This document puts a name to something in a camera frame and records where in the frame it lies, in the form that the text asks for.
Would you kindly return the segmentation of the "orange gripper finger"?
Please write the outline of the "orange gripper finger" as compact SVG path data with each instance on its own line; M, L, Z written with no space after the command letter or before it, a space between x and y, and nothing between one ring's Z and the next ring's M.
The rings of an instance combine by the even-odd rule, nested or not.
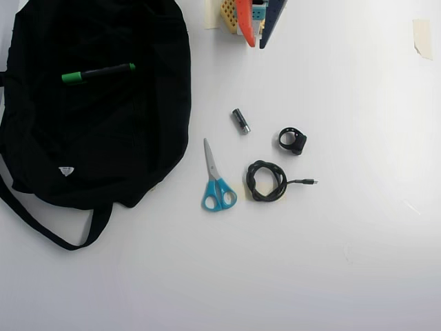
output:
M236 0L236 13L240 30L251 48L256 45L252 25L252 0Z

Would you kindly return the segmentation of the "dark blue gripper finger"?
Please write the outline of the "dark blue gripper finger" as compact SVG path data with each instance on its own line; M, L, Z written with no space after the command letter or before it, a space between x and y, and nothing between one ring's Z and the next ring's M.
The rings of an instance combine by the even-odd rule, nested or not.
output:
M270 0L266 9L265 28L263 29L262 38L259 47L265 48L271 35L278 23L282 11L286 6L287 0Z

